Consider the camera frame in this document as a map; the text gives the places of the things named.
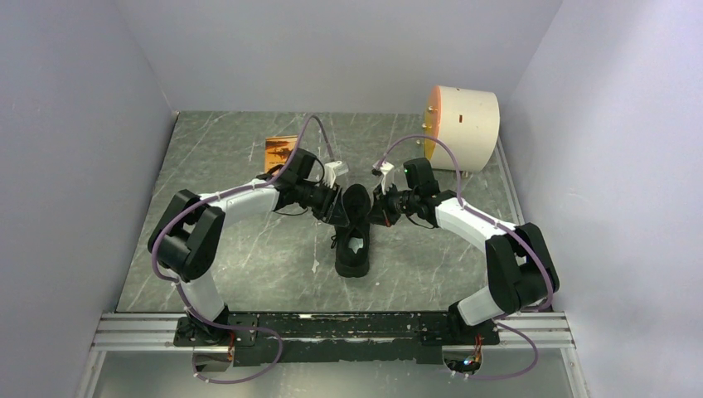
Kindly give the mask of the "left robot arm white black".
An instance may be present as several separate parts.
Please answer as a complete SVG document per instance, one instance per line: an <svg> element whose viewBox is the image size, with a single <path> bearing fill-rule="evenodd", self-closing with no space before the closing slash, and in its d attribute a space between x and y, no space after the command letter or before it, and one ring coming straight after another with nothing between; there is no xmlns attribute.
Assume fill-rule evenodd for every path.
<svg viewBox="0 0 703 398"><path fill-rule="evenodd" d="M329 225L349 226L337 179L348 173L342 161L321 163L307 150L292 153L251 182L225 192L177 192L148 240L161 277L182 289L192 337L211 345L234 336L229 309L210 271L221 233L246 218L297 205Z"/></svg>

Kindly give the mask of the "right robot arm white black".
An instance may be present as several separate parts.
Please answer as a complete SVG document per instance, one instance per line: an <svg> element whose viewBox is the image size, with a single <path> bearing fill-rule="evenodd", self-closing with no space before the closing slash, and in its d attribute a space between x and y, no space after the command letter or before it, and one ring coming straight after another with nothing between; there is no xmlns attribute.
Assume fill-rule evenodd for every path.
<svg viewBox="0 0 703 398"><path fill-rule="evenodd" d="M448 307L450 342L478 339L501 316L550 306L560 281L537 225L506 223L469 205L456 192L441 190L426 158L405 162L403 172L407 188L400 190L392 164L373 169L380 181L372 192L370 222L391 227L402 216L417 216L433 229L461 237L486 258L486 286Z"/></svg>

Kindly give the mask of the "black sneaker shoe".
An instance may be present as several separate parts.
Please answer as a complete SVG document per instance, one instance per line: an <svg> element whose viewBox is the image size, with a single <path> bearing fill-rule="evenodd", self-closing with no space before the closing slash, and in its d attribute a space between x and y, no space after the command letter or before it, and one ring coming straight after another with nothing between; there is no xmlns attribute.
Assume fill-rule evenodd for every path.
<svg viewBox="0 0 703 398"><path fill-rule="evenodd" d="M371 199L361 184L352 184L343 196L345 208L350 217L348 227L335 227L339 239L334 249L335 270L344 278L360 278L370 269L370 228L367 214L371 210Z"/></svg>

